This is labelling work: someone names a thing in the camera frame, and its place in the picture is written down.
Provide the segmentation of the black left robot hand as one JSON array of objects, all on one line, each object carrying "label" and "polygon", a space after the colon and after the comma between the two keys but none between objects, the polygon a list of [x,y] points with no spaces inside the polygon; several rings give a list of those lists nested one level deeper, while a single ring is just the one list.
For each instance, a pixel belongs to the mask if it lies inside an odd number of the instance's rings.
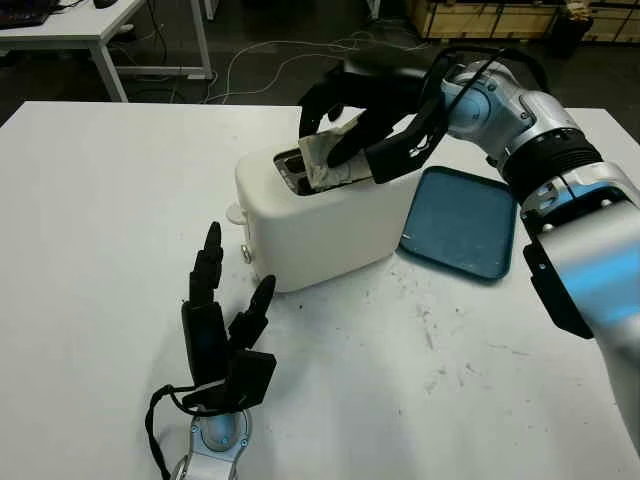
[{"label": "black left robot hand", "polygon": [[246,310],[226,324],[215,290],[222,275],[221,227],[214,221],[189,274],[188,300],[181,309],[187,357],[195,389],[187,408],[236,412],[262,403],[276,367],[270,353],[253,349],[268,324],[276,278],[264,277]]}]

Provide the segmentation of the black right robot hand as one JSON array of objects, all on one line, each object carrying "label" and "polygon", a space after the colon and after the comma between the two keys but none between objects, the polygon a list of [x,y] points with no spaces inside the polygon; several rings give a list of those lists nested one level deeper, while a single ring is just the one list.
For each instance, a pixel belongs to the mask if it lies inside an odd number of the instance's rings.
[{"label": "black right robot hand", "polygon": [[327,157],[337,167],[384,140],[397,122],[418,112],[435,94],[432,67],[411,52],[378,49],[357,52],[324,74],[300,99],[299,137],[319,133],[323,117],[336,120],[342,109],[360,108],[356,124],[343,134]]}]

